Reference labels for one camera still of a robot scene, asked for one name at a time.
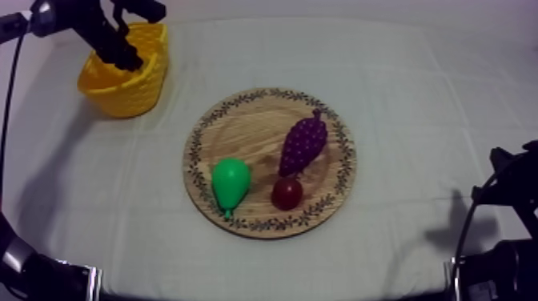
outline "red fruit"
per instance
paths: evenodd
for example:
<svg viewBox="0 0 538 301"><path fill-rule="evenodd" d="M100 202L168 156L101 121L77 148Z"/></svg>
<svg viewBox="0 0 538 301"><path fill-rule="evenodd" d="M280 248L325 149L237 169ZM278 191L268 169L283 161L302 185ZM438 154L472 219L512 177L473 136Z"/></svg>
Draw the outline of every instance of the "red fruit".
<svg viewBox="0 0 538 301"><path fill-rule="evenodd" d="M296 179L281 178L276 181L271 194L271 201L280 210L291 210L301 202L303 186Z"/></svg>
<svg viewBox="0 0 538 301"><path fill-rule="evenodd" d="M315 109L312 114L314 118L300 120L286 136L279 166L281 177L303 171L327 143L327 128L321 121L321 111Z"/></svg>

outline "black cable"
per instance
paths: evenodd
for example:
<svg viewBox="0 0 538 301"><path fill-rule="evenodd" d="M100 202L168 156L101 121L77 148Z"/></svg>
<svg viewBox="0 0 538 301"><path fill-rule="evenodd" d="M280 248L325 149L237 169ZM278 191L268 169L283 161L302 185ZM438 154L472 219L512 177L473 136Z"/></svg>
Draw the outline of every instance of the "black cable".
<svg viewBox="0 0 538 301"><path fill-rule="evenodd" d="M506 167L501 169L500 171L497 171L494 173L491 177L489 177L488 181L482 186L481 189L486 189L490 187L495 180L499 177L500 174L502 174L506 170ZM476 208L479 204L481 204L480 201L481 197L479 197L477 200L473 200L471 206L469 207L469 211L467 212L467 216L465 217L464 227L461 229L460 238L458 239L458 244L456 246L456 253L454 254L454 265L452 266L452 271L450 274L450 291L448 293L449 299L452 301L452 294L456 294L456 273L460 269L460 259L461 254L464 251L464 244L465 239L467 237L467 233L469 232L469 227L471 226L472 216L475 214Z"/></svg>
<svg viewBox="0 0 538 301"><path fill-rule="evenodd" d="M11 108L11 96L13 96L13 89L15 86L15 76L17 74L18 57L21 54L22 41L24 40L24 34L18 38L17 46L15 47L15 53L13 62L11 63L10 82L7 86L6 103L4 104L4 121L2 122L2 136L0 137L0 198L4 195L4 162L6 158L6 140L7 140L7 127L10 122L10 108ZM13 288L7 286L4 283L7 291L13 295L13 297L26 300L25 297L15 293Z"/></svg>

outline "red tomato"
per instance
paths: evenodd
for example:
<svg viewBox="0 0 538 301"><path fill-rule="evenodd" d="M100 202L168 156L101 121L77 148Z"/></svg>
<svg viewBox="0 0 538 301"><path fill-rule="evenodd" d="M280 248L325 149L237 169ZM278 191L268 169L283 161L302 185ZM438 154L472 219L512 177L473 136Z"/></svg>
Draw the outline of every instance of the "red tomato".
<svg viewBox="0 0 538 301"><path fill-rule="evenodd" d="M271 194L271 201L280 210L291 210L301 202L303 186L292 178L281 178L276 181Z"/></svg>

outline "purple grapes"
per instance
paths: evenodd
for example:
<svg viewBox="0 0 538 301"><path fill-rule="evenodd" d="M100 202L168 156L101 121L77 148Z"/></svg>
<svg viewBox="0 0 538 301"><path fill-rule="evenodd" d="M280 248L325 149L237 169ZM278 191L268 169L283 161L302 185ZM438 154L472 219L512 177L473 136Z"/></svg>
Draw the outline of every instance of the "purple grapes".
<svg viewBox="0 0 538 301"><path fill-rule="evenodd" d="M321 121L321 111L315 109L312 114L313 118L300 120L287 133L280 159L281 177L302 172L327 143L327 128Z"/></svg>

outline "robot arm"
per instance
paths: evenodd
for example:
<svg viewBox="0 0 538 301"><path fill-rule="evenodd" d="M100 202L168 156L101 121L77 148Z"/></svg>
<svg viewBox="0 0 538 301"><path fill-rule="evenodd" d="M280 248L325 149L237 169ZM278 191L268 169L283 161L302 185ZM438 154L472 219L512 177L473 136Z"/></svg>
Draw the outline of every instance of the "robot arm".
<svg viewBox="0 0 538 301"><path fill-rule="evenodd" d="M122 11L158 22L166 7L154 0L111 0L116 30L106 20L99 0L36 0L29 11L0 17L0 44L33 33L45 37L72 28L105 62L121 70L139 69L143 61L126 40ZM1 211L0 283L26 294L28 300L98 300L100 271L40 255L13 231Z"/></svg>
<svg viewBox="0 0 538 301"><path fill-rule="evenodd" d="M128 29L121 17L122 10L155 23L166 16L166 7L154 0L111 1L119 30L105 18L99 0L36 0L26 17L21 13L0 17L0 43L27 32L46 37L72 28L105 63L121 70L137 70L143 61L125 39Z"/></svg>

